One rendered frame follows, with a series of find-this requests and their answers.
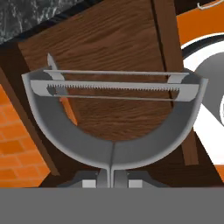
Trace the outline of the white round thing black rim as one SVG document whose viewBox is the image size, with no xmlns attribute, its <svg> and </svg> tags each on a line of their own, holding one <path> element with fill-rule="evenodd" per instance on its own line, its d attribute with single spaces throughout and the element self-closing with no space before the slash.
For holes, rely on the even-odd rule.
<svg viewBox="0 0 224 224">
<path fill-rule="evenodd" d="M 184 67 L 208 78 L 193 128 L 224 182 L 224 32 L 190 40 L 181 50 Z"/>
</svg>

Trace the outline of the grey metal peeler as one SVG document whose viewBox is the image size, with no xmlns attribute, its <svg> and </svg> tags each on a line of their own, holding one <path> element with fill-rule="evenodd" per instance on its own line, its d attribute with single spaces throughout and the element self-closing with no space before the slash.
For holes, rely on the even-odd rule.
<svg viewBox="0 0 224 224">
<path fill-rule="evenodd" d="M 70 158 L 107 172 L 108 188 L 114 188 L 115 171 L 151 165 L 180 146 L 190 133 L 203 101 L 208 79 L 185 69 L 166 72 L 168 81 L 127 82 L 105 80 L 66 80 L 52 55 L 47 66 L 22 75 L 24 89 L 34 119 L 46 138 Z M 132 140 L 107 140 L 85 133 L 63 111 L 62 99 L 90 99 L 90 94 L 69 94 L 68 90 L 123 90 L 138 93 L 176 91 L 168 98 L 174 109 L 153 131 Z"/>
</svg>

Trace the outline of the brown wooden cupboard door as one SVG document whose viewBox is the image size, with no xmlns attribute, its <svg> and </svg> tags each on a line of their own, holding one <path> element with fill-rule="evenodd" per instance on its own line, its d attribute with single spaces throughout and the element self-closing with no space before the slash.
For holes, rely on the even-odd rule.
<svg viewBox="0 0 224 224">
<path fill-rule="evenodd" d="M 19 44 L 33 71 L 51 54 L 60 69 L 162 71 L 161 50 L 151 0 L 103 0 Z M 65 105 L 88 134 L 130 140 L 153 131 L 172 111 L 166 92 L 69 89 L 78 95 L 113 98 L 69 99 Z M 124 96 L 159 101 L 125 101 Z"/>
</svg>

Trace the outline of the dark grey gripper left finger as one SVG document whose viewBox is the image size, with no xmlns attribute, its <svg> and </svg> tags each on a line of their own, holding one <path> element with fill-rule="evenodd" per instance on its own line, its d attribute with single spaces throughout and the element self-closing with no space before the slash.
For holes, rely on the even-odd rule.
<svg viewBox="0 0 224 224">
<path fill-rule="evenodd" d="M 107 188 L 107 172 L 105 170 L 78 171 L 71 180 L 60 184 L 59 187 Z"/>
</svg>

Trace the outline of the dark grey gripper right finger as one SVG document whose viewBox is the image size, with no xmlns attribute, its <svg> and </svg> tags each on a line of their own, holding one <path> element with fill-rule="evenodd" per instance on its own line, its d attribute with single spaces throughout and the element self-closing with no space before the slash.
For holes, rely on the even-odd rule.
<svg viewBox="0 0 224 224">
<path fill-rule="evenodd" d="M 151 188 L 167 187 L 153 179 L 147 171 L 115 171 L 115 188 Z"/>
</svg>

